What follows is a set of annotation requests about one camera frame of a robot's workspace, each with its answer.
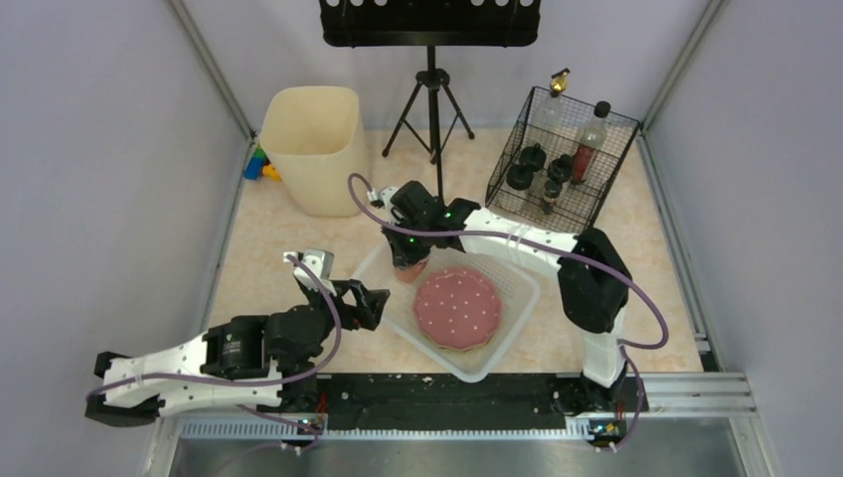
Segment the glass bottle gold stopper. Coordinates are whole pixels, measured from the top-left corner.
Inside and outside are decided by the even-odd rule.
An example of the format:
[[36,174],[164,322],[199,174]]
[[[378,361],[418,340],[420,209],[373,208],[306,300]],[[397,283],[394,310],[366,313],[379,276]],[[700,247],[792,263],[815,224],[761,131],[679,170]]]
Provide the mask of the glass bottle gold stopper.
[[557,132],[562,125],[563,93],[568,87],[568,76],[571,71],[565,68],[551,76],[549,81],[549,95],[537,108],[533,124],[549,132]]

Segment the pink polka dot plate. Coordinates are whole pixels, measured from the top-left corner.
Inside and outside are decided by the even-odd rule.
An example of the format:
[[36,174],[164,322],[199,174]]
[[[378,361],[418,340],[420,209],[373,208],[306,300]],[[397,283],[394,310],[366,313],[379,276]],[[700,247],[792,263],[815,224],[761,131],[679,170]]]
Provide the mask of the pink polka dot plate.
[[468,267],[437,270],[417,288],[413,311],[421,334],[437,347],[466,352],[496,334],[502,303],[492,281]]

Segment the shiny black-lid spice jar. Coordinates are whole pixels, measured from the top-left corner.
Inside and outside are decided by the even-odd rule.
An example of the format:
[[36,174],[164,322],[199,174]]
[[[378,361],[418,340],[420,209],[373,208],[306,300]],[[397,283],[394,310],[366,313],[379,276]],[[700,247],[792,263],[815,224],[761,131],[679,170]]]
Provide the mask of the shiny black-lid spice jar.
[[559,184],[568,182],[573,176],[573,157],[562,154],[550,162],[547,168],[547,177]]

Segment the black-lid jar white beads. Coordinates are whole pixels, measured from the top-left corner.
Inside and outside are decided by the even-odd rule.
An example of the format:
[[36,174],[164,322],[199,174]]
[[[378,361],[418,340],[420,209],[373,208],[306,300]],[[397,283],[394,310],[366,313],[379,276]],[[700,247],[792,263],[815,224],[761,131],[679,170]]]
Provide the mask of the black-lid jar white beads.
[[505,182],[506,185],[516,192],[525,192],[533,184],[535,171],[527,164],[513,164],[509,167]]

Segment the small pepper shaker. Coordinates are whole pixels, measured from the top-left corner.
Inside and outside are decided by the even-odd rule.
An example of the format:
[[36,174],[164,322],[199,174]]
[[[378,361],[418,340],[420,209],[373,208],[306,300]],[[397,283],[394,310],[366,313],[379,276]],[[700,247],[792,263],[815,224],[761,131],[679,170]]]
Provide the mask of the small pepper shaker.
[[541,210],[545,215],[549,215],[558,201],[563,191],[563,184],[554,180],[547,180],[544,184]]

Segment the white plastic perforated basket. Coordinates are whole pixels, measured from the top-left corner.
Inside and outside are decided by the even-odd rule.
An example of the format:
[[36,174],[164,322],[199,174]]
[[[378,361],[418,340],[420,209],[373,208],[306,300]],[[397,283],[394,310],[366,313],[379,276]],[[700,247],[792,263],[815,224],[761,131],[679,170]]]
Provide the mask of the white plastic perforated basket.
[[[468,267],[488,277],[502,303],[501,323],[485,345],[466,352],[437,347],[424,337],[416,323],[413,301],[417,288],[433,272],[450,267]],[[434,250],[426,268],[413,283],[401,283],[394,276],[387,245],[374,249],[355,270],[353,277],[373,289],[389,289],[391,297],[383,312],[383,323],[407,343],[437,362],[446,372],[467,382],[482,381],[507,353],[539,301],[539,283],[529,274],[488,255],[454,250]]]

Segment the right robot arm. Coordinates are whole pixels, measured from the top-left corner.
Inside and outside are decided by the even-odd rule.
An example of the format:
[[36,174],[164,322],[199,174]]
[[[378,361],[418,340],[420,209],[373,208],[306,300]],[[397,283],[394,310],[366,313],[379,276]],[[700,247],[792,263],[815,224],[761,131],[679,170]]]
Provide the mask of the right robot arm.
[[418,181],[370,189],[367,198],[387,213],[382,232],[398,274],[422,271],[440,248],[500,258],[555,279],[564,314],[584,343],[576,410],[619,405],[629,365],[620,350],[621,328],[632,280],[603,231],[536,229],[466,199],[445,204]]

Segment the pink ceramic mug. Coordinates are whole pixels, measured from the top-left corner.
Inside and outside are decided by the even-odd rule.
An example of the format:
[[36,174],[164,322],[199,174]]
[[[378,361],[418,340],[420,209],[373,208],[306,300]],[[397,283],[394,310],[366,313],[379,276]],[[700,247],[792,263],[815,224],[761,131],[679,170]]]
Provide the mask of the pink ceramic mug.
[[394,276],[401,283],[413,283],[424,271],[428,263],[424,259],[413,265],[396,266],[394,268]]

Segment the black-lid clear jar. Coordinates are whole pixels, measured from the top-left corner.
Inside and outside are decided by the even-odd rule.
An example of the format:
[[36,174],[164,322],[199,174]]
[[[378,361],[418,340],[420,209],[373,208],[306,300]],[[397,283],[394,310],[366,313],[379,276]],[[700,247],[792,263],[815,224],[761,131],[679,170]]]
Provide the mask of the black-lid clear jar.
[[523,148],[518,157],[518,164],[532,173],[545,168],[547,154],[540,143]]

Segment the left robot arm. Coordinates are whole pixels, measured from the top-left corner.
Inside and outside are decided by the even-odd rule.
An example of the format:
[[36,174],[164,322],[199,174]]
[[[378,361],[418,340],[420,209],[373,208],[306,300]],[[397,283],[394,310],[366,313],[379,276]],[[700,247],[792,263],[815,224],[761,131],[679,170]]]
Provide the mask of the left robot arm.
[[112,427],[151,424],[198,409],[251,406],[259,411],[317,408],[323,344],[335,330],[374,331],[391,296],[357,279],[331,280],[328,292],[299,287],[306,301],[286,311],[239,315],[191,340],[142,357],[97,355],[99,389],[85,417]]

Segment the tall sauce bottle black cap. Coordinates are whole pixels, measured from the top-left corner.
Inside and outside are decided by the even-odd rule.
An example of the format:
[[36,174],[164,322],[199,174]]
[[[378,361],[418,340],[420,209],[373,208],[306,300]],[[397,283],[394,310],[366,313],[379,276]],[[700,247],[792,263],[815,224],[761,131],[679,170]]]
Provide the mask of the tall sauce bottle black cap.
[[594,159],[606,137],[605,120],[610,113],[611,105],[608,101],[599,101],[593,108],[590,120],[585,123],[578,134],[578,147],[573,155],[574,185],[582,184],[586,178],[590,162]]

